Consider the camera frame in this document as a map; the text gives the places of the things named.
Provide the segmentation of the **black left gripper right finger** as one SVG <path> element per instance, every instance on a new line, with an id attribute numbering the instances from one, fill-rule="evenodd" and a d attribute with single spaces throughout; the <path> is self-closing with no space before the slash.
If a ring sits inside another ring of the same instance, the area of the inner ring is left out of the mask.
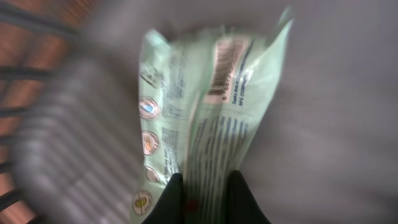
<path id="1" fill-rule="evenodd" d="M 227 224 L 271 224 L 238 170 L 228 177 L 225 214 Z"/>

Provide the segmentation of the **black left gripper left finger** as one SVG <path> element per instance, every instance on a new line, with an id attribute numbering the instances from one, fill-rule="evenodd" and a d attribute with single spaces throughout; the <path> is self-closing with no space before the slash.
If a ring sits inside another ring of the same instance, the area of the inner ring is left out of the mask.
<path id="1" fill-rule="evenodd" d="M 143 224 L 183 224 L 183 178 L 173 174 Z"/>

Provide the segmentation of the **mint green wipes packet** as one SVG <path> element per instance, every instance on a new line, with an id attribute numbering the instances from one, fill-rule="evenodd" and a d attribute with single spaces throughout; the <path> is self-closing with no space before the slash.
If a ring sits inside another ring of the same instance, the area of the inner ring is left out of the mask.
<path id="1" fill-rule="evenodd" d="M 274 96 L 293 23 L 290 8 L 275 32 L 212 27 L 169 41 L 143 38 L 139 116 L 144 168 L 131 223 L 154 214 L 174 174 L 192 204 L 187 223 L 224 223 L 228 174 L 238 169 Z"/>

